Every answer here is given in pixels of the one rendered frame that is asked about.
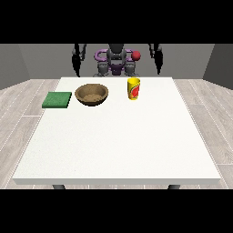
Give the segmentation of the brown wooden bowl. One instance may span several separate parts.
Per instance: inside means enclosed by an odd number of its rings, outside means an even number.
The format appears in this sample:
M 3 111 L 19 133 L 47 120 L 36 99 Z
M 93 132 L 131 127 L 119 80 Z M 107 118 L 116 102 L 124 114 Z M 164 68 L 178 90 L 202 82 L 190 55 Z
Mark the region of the brown wooden bowl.
M 85 106 L 98 106 L 106 100 L 108 89 L 101 84 L 85 84 L 76 90 L 75 96 Z

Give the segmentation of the green square pad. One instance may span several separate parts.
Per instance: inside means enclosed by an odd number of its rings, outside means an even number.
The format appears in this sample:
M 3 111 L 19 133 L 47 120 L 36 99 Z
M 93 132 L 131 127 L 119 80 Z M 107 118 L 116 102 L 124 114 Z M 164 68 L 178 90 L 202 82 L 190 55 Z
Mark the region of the green square pad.
M 71 92 L 49 92 L 42 104 L 42 108 L 67 108 Z

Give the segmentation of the yellow cup with melon print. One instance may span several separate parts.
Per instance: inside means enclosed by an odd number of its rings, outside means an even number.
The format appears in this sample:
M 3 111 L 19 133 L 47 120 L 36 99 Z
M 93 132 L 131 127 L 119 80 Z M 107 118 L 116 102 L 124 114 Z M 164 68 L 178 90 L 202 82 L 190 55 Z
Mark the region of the yellow cup with melon print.
M 130 100 L 137 100 L 140 88 L 140 79 L 138 77 L 130 77 L 127 80 L 127 93 Z

